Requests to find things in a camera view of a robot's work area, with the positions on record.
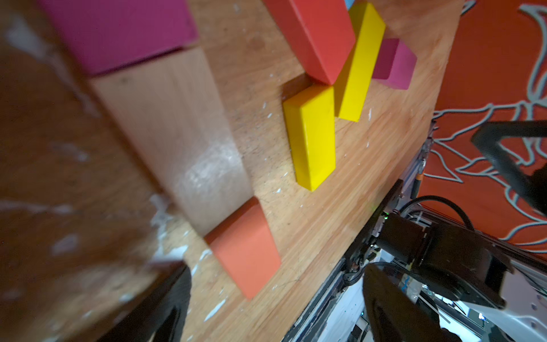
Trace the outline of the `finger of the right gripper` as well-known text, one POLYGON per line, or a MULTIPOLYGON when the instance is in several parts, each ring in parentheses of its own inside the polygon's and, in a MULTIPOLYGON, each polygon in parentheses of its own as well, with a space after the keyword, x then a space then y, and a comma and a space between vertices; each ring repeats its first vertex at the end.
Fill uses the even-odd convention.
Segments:
POLYGON ((539 212, 546 213, 546 167, 531 176, 521 172, 517 164, 503 151, 500 141, 506 138, 545 138, 546 121, 497 121, 482 125, 471 142, 494 166, 511 188, 539 212))

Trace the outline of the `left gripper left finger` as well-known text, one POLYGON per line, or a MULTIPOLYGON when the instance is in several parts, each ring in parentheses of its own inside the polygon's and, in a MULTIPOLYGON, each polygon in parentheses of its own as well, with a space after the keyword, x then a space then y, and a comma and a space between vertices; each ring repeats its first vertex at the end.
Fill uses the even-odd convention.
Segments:
POLYGON ((192 275, 181 263, 100 341, 180 341, 191 299, 192 275))

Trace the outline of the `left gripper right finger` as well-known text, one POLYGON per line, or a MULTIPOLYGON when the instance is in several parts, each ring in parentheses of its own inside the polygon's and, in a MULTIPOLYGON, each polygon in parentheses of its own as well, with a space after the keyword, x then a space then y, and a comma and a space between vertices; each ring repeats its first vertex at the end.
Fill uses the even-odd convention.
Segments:
POLYGON ((420 310, 381 269, 368 264, 363 273, 363 296, 374 341, 460 341, 420 310))

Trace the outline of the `orange block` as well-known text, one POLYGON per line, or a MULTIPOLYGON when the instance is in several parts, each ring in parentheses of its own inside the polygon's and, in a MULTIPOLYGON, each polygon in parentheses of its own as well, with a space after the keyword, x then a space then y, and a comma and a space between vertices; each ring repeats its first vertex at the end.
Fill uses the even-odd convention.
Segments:
POLYGON ((249 300, 267 285, 281 266, 274 237, 256 197, 213 229, 205 242, 249 300))

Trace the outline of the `yellow block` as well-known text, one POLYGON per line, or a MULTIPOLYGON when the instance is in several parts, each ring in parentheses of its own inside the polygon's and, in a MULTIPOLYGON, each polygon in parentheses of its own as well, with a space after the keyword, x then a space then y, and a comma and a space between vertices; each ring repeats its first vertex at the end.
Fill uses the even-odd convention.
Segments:
POLYGON ((312 85, 283 102, 297 183, 313 192, 336 169, 334 88, 312 85))
POLYGON ((356 44, 334 84, 335 114, 358 122, 368 94, 386 25, 370 2, 359 2, 349 10, 356 44))

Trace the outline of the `natural wood block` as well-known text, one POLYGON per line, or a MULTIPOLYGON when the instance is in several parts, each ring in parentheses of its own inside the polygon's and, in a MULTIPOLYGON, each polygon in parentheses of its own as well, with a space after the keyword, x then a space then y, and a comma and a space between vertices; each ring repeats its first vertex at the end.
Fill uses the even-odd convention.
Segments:
POLYGON ((253 195, 202 48, 92 78, 125 137, 200 236, 253 195))

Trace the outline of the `red block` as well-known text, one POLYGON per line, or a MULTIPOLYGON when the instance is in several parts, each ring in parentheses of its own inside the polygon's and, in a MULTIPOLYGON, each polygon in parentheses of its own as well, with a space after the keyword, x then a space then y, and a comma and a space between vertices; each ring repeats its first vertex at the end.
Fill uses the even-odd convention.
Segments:
POLYGON ((356 43, 343 0, 266 0, 265 7, 280 28, 306 73, 333 85, 356 43))

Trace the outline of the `light blue block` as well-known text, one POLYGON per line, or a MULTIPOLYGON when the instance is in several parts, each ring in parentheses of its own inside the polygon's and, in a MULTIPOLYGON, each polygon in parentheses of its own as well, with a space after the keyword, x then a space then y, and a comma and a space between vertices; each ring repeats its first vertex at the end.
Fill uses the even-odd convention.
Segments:
POLYGON ((349 10, 353 6, 354 2, 355 0, 345 0, 346 9, 349 10))

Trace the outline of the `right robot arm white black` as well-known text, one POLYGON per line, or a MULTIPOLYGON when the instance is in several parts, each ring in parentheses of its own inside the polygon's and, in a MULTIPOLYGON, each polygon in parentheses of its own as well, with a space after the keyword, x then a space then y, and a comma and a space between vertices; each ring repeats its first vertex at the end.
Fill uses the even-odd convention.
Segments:
MULTIPOLYGON (((543 138, 545 121, 491 122, 472 136, 474 146, 515 193, 546 211, 546 169, 526 175, 501 148, 506 138, 543 138)), ((453 301, 484 314, 515 341, 546 340, 546 298, 470 221, 463 227, 421 227, 406 211, 388 215, 376 245, 405 263, 405 271, 453 301)), ((394 285, 378 264, 365 270, 363 293, 376 341, 453 341, 394 285)))

